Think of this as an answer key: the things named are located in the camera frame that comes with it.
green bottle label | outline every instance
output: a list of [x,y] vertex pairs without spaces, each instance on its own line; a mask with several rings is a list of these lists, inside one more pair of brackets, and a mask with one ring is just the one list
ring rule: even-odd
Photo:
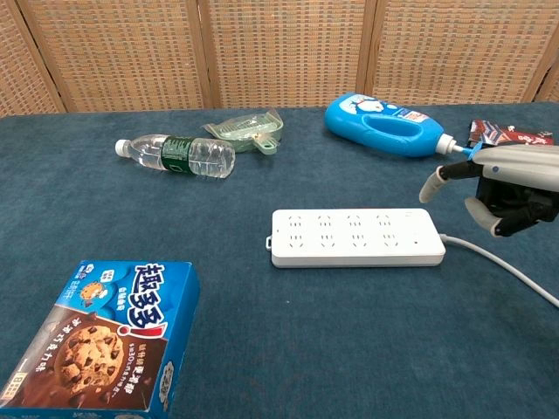
[[193,137],[174,137],[170,135],[163,142],[161,150],[161,163],[167,170],[191,174],[189,167],[190,144]]

cookie box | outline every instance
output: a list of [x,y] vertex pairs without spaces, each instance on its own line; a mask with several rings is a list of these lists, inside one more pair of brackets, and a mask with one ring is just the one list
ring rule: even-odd
[[0,417],[165,419],[198,293],[190,263],[81,262],[0,393]]

dark blue fabric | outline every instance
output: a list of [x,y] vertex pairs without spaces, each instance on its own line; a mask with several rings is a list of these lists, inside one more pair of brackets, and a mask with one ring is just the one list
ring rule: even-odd
[[[460,144],[472,119],[545,128],[559,105],[417,106]],[[204,136],[246,111],[90,113],[0,120],[0,381],[75,265],[192,261],[202,292],[172,417],[559,416],[559,311],[484,258],[441,266],[278,270],[277,209],[419,207],[438,165],[328,133],[323,109],[280,109],[279,152],[239,155],[225,181],[143,168],[114,153],[141,134]],[[559,295],[559,223],[494,239],[455,182],[425,207],[440,232],[496,252]]]

chocolate chip cookie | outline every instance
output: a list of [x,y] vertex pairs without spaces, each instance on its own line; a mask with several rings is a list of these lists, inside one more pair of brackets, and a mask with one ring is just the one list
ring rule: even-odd
[[107,386],[124,358],[122,340],[105,326],[90,326],[72,334],[60,349],[56,369],[72,394],[89,386]]

white power strip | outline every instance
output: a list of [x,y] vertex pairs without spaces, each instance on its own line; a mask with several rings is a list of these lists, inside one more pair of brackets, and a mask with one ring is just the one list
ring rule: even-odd
[[279,268],[433,266],[445,255],[424,209],[279,209],[272,232]]

